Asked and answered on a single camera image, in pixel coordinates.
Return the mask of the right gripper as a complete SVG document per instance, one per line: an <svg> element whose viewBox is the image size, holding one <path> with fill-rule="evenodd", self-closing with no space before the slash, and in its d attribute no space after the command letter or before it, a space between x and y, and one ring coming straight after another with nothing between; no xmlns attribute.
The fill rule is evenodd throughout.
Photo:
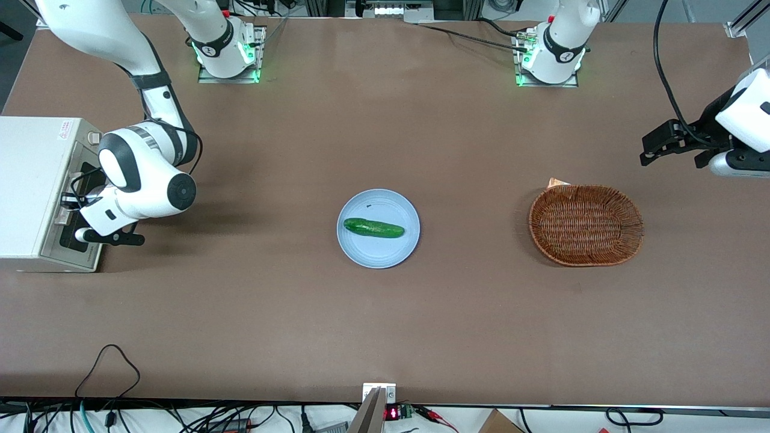
<svg viewBox="0 0 770 433"><path fill-rule="evenodd" d="M119 192L113 185L107 185L92 201L87 195L63 192L60 197L61 207L68 211L78 211L88 226L100 236L109 236L126 226L138 222L125 214L118 203Z"/></svg>

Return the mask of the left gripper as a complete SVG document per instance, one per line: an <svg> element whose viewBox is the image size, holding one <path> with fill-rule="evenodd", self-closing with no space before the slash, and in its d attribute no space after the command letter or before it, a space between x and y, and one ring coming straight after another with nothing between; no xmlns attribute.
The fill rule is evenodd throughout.
<svg viewBox="0 0 770 433"><path fill-rule="evenodd" d="M767 67L745 72L739 82L707 104L695 123L678 120L662 123L642 138L639 156L643 167L668 155L692 150L691 143L704 149L726 148L728 136L756 152L769 150L769 76Z"/></svg>

